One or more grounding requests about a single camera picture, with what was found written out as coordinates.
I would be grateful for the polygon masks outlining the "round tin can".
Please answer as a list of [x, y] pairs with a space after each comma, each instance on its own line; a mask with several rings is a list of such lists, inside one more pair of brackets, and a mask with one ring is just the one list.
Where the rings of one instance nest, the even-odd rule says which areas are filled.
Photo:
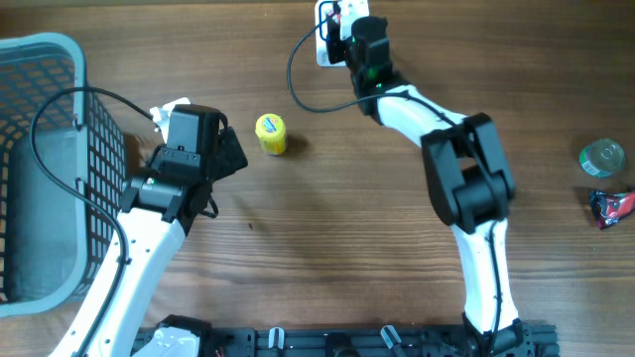
[[585, 146], [579, 153], [578, 161], [588, 175], [608, 178], [624, 168], [625, 154], [617, 142], [601, 138]]

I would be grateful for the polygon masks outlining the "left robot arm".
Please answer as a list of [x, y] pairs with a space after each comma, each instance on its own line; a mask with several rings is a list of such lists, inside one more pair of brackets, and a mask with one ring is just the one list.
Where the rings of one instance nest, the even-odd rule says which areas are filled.
[[220, 110], [156, 112], [164, 142], [123, 184], [115, 233], [56, 356], [128, 356], [157, 284], [198, 215], [216, 217], [213, 184], [248, 164]]

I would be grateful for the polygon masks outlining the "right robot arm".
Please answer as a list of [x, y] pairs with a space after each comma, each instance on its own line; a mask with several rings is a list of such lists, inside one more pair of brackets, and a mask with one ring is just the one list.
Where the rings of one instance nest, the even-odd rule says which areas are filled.
[[431, 204], [458, 247], [466, 323], [482, 341], [493, 342], [519, 318], [505, 252], [516, 183], [495, 123], [484, 113], [440, 107], [397, 72], [386, 19], [363, 16], [346, 24], [330, 13], [318, 31], [329, 61], [349, 69], [361, 111], [420, 146]]

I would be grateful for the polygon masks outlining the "black red hex wrench packet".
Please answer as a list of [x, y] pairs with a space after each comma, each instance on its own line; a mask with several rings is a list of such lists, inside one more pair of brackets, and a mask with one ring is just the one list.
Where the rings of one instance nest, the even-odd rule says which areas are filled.
[[634, 212], [634, 192], [607, 193], [591, 190], [588, 193], [591, 213], [600, 230], [606, 229]]

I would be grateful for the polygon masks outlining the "yellow mentos gum bottle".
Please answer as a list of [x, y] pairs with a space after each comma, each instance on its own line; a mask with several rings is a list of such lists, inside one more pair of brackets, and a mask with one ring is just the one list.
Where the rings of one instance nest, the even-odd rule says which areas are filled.
[[255, 134], [261, 149], [272, 156], [280, 156], [287, 149], [287, 129], [281, 116], [273, 113], [258, 118]]

